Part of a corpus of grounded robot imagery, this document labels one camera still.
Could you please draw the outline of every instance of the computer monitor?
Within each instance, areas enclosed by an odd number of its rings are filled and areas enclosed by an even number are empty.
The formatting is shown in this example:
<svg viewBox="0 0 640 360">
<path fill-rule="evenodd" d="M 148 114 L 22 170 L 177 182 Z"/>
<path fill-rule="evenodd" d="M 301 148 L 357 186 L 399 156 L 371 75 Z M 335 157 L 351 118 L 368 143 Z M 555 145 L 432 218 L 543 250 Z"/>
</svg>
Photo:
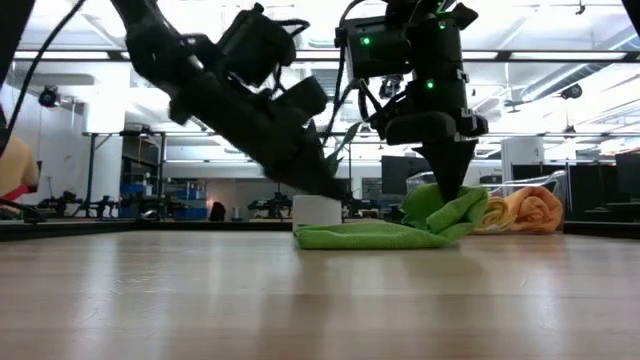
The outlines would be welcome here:
<svg viewBox="0 0 640 360">
<path fill-rule="evenodd" d="M 407 194 L 407 178 L 425 171 L 431 171 L 427 160 L 407 156 L 382 157 L 382 193 Z"/>
<path fill-rule="evenodd" d="M 502 184 L 502 175 L 485 175 L 480 177 L 480 184 Z"/>
<path fill-rule="evenodd" d="M 619 191 L 640 199 L 640 154 L 616 155 Z"/>
</svg>

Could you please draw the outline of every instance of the table surface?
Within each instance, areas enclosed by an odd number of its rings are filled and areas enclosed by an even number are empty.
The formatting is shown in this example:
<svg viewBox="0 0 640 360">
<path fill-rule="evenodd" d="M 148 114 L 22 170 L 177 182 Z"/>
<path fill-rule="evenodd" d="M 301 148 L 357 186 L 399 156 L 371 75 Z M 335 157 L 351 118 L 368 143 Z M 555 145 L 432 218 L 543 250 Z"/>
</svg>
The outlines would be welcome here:
<svg viewBox="0 0 640 360">
<path fill-rule="evenodd" d="M 640 359 L 640 243 L 468 237 L 312 252 L 286 233 L 0 243 L 2 359 Z"/>
</svg>

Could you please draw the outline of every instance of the white cup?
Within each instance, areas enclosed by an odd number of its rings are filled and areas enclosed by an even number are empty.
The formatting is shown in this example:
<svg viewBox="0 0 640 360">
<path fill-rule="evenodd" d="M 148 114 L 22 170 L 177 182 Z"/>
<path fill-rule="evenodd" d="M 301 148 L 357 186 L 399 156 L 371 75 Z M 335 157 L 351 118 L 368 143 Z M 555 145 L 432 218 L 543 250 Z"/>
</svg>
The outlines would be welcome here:
<svg viewBox="0 0 640 360">
<path fill-rule="evenodd" d="M 342 224 L 342 203 L 318 195 L 293 197 L 293 230 L 299 225 Z"/>
</svg>

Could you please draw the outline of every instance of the ceiling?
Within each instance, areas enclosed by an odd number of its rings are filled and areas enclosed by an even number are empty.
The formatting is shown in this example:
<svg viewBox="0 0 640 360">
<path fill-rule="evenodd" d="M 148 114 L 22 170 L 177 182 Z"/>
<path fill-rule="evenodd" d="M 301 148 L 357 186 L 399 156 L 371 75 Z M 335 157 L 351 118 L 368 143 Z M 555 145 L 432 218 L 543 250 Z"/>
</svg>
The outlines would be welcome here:
<svg viewBox="0 0 640 360">
<path fill-rule="evenodd" d="M 69 10 L 73 0 L 38 0 L 23 36 L 21 49 L 38 48 L 55 24 Z M 239 10 L 253 2 L 244 0 L 158 0 L 168 20 L 181 32 L 201 32 L 214 41 L 231 24 Z M 347 0 L 266 0 L 261 1 L 266 13 L 277 19 L 302 18 L 312 26 L 297 44 L 300 49 L 333 49 L 334 27 Z M 479 19 L 462 33 L 465 50 L 636 50 L 640 40 L 620 0 L 583 0 L 585 11 L 578 12 L 578 0 L 467 0 L 468 7 L 480 14 Z M 357 6 L 350 17 L 375 16 L 384 13 L 384 3 L 366 1 Z M 52 45 L 58 50 L 125 49 L 124 28 L 107 0 L 88 0 L 81 13 L 61 32 Z M 490 121 L 492 132 L 562 131 L 574 124 L 578 132 L 640 130 L 640 67 L 637 64 L 562 64 L 562 63 L 469 63 L 465 65 L 470 83 L 467 88 L 469 106 Z M 167 118 L 168 97 L 149 87 L 132 71 L 130 124 L 147 124 L 157 130 L 184 130 Z M 335 62 L 296 63 L 283 74 L 285 86 L 292 86 L 304 76 L 315 75 L 331 95 L 337 76 Z M 578 82 L 584 95 L 577 100 L 563 100 L 558 91 Z M 380 82 L 372 80 L 377 94 Z M 352 97 L 340 113 L 336 130 L 345 130 L 360 120 Z M 514 107 L 509 103 L 531 101 Z M 326 124 L 331 107 L 316 121 Z M 197 131 L 199 126 L 188 125 Z M 484 138 L 480 149 L 499 148 L 501 138 Z M 207 139 L 180 138 L 174 144 L 205 145 Z M 572 146 L 590 149 L 602 140 L 584 139 Z M 380 145 L 359 145 L 360 157 L 376 157 L 387 149 Z"/>
</svg>

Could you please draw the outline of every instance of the green towel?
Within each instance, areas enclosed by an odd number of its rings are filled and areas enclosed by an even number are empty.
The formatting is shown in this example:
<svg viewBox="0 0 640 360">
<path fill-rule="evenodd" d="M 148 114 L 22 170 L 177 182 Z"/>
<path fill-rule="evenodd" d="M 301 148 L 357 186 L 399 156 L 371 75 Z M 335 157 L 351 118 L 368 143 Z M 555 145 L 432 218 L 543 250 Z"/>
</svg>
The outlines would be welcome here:
<svg viewBox="0 0 640 360">
<path fill-rule="evenodd" d="M 438 185 L 422 185 L 402 203 L 404 225 L 356 223 L 304 226 L 295 231 L 302 249 L 423 249 L 451 244 L 471 232 L 482 219 L 487 191 L 462 187 L 458 198 L 445 203 Z"/>
</svg>

